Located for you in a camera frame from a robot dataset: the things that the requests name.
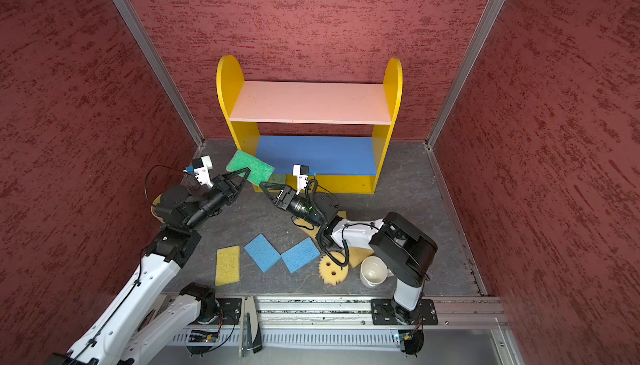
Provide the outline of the white mug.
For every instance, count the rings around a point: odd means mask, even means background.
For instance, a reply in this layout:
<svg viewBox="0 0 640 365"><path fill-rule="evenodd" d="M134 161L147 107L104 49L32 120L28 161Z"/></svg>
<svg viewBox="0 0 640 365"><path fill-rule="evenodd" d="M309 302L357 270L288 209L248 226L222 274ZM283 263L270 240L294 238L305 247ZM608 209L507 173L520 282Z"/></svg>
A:
<svg viewBox="0 0 640 365"><path fill-rule="evenodd" d="M370 256L360 264L359 276L365 287L374 288L393 276L393 272L381 258Z"/></svg>

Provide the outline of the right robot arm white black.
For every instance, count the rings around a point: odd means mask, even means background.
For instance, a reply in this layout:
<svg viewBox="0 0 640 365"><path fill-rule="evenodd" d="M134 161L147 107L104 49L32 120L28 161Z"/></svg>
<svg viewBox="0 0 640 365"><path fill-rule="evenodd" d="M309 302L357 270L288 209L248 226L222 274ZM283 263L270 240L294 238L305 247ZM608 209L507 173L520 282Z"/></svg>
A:
<svg viewBox="0 0 640 365"><path fill-rule="evenodd" d="M423 285L438 251L428 235L396 212L373 221L348 220L338 214L335 196L318 191L315 179L299 193L286 184L262 182L260 188L275 207L308 223L319 249L340 268L349 265L357 248L372 250L397 278L391 301L396 320L418 323Z"/></svg>

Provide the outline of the yellow cellulose sponge lower left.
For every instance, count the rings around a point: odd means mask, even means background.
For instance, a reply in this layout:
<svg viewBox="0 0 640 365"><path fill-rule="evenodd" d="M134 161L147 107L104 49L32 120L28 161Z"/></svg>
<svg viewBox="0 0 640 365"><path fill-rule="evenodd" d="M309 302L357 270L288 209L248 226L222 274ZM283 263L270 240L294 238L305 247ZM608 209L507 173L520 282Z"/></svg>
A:
<svg viewBox="0 0 640 365"><path fill-rule="evenodd" d="M215 283L217 287L238 283L240 280L240 246L220 248L217 251Z"/></svg>

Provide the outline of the yellow shelf with coloured boards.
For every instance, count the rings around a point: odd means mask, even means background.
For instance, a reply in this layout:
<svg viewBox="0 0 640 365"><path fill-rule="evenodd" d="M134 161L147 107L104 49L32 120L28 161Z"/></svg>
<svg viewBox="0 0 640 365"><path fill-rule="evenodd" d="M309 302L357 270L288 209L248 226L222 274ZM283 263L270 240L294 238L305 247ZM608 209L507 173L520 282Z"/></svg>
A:
<svg viewBox="0 0 640 365"><path fill-rule="evenodd" d="M307 165L333 193L372 194L383 169L403 94L403 68L392 58L380 84L248 81L227 55L217 69L220 108L237 149L295 184ZM261 123L365 125L369 137L263 135Z"/></svg>

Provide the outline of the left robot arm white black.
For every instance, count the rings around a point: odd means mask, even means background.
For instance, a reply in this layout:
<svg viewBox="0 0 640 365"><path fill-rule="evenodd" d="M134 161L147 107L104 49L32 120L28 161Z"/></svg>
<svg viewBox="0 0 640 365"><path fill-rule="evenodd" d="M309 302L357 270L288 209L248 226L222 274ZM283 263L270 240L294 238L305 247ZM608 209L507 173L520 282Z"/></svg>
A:
<svg viewBox="0 0 640 365"><path fill-rule="evenodd" d="M251 175L249 168L223 173L202 195L182 185L160 195L155 214L163 224L146 246L130 280L96 323L66 353L52 353L48 364L146 364L190 323L223 326L214 288L190 283L176 302L148 325L156 299L184 268L198 246L198 227L233 204Z"/></svg>

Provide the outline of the blue sponge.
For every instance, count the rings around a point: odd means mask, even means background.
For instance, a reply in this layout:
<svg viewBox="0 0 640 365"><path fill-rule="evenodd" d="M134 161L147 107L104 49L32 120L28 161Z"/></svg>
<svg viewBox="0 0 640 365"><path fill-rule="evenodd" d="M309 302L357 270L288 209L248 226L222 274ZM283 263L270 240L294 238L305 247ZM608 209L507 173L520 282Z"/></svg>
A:
<svg viewBox="0 0 640 365"><path fill-rule="evenodd" d="M311 238L306 238L301 241L301 243L298 243L296 246L283 253L281 258L288 271L290 273L296 273L296 271L315 260L319 255L320 252L313 240L311 240Z"/></svg>
<svg viewBox="0 0 640 365"><path fill-rule="evenodd" d="M280 253L262 234L256 236L244 249L263 273L270 270L281 259Z"/></svg>

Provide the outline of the blue sponge right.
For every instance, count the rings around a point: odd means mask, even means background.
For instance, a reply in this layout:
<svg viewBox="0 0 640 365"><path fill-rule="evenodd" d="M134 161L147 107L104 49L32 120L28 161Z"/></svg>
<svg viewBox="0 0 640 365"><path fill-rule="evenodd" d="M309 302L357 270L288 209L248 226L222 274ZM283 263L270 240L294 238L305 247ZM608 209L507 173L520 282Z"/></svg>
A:
<svg viewBox="0 0 640 365"><path fill-rule="evenodd" d="M313 240L311 240L311 238L306 238L301 241L301 243L298 243L296 246L283 253L281 258L288 271L290 273L296 273L296 271L315 260L319 255L320 252Z"/></svg>

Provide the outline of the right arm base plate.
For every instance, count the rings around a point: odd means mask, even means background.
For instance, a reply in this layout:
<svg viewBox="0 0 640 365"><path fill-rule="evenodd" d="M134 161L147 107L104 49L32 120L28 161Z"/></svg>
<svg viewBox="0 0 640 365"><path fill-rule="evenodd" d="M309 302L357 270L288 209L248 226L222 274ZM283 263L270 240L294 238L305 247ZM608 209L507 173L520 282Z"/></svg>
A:
<svg viewBox="0 0 640 365"><path fill-rule="evenodd" d="M391 298L375 298L371 302L374 325L436 326L438 315L431 299L421 299L414 310L407 310Z"/></svg>

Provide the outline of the tan sponge near mug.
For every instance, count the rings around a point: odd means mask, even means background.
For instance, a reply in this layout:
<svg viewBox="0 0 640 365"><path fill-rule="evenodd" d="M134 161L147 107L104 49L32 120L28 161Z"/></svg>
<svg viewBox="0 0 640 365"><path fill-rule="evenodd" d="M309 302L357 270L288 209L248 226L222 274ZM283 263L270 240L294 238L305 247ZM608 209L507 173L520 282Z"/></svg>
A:
<svg viewBox="0 0 640 365"><path fill-rule="evenodd" d="M374 255L374 251L370 249L364 248L349 248L349 260L348 263L351 268L356 268L360 265L366 258Z"/></svg>

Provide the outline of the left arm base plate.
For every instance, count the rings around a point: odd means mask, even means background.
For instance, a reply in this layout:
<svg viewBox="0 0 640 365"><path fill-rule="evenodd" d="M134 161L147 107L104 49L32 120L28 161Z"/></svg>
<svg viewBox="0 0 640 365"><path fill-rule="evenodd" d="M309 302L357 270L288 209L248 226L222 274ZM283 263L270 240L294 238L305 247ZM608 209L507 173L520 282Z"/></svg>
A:
<svg viewBox="0 0 640 365"><path fill-rule="evenodd" d="M200 313L195 320L199 325L238 325L241 298L205 298L200 301Z"/></svg>

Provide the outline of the green cellulose sponge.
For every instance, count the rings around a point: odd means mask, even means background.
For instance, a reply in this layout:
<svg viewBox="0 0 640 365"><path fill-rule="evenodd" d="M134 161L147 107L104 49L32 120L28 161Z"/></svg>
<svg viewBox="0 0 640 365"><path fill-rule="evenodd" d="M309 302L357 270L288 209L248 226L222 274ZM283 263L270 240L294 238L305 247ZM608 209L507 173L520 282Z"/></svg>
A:
<svg viewBox="0 0 640 365"><path fill-rule="evenodd" d="M275 183L275 184L286 184L287 176L284 174L272 174L268 182Z"/></svg>

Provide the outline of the tan sponge green scrub back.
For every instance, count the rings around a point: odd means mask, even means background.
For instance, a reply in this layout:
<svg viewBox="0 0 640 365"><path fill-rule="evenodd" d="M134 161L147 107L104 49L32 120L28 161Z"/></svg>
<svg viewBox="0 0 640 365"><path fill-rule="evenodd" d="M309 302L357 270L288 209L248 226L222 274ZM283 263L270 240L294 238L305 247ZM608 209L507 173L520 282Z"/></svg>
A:
<svg viewBox="0 0 640 365"><path fill-rule="evenodd" d="M271 176L274 174L273 166L264 163L258 158L255 158L242 150L238 150L227 164L226 170L231 173L245 168L248 168L250 171L248 181L256 187L261 183L270 180Z"/></svg>

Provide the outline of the smiley face yellow sponge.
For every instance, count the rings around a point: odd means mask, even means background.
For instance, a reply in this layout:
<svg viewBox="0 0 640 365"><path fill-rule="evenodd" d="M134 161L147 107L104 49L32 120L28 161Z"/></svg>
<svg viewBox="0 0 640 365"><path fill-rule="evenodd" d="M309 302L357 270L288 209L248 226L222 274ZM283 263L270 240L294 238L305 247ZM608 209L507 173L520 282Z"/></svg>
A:
<svg viewBox="0 0 640 365"><path fill-rule="evenodd" d="M323 282L334 287L344 282L348 276L348 266L340 267L328 255L320 260L318 271Z"/></svg>

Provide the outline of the blue sponge left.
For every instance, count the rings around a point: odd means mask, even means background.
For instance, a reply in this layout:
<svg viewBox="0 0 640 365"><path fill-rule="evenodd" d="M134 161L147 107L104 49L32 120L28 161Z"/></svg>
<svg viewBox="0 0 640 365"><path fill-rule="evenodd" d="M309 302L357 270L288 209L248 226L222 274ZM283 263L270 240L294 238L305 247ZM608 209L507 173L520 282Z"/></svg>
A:
<svg viewBox="0 0 640 365"><path fill-rule="evenodd" d="M256 236L244 249L263 273L270 270L281 259L280 253L262 234Z"/></svg>

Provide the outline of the tan sponge middle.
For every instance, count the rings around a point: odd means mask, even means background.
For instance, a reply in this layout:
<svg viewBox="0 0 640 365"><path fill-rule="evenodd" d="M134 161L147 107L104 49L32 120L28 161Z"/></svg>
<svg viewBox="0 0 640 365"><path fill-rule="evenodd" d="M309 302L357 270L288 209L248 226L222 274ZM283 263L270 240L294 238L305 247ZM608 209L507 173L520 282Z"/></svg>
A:
<svg viewBox="0 0 640 365"><path fill-rule="evenodd" d="M332 220L328 226L320 230L318 226L313 226L311 223L292 216L294 225L308 235L313 243L318 248L329 248L335 250L338 247L342 248L342 240L334 240L332 237L333 231L339 222L347 218L347 213L344 210L338 211L337 216Z"/></svg>

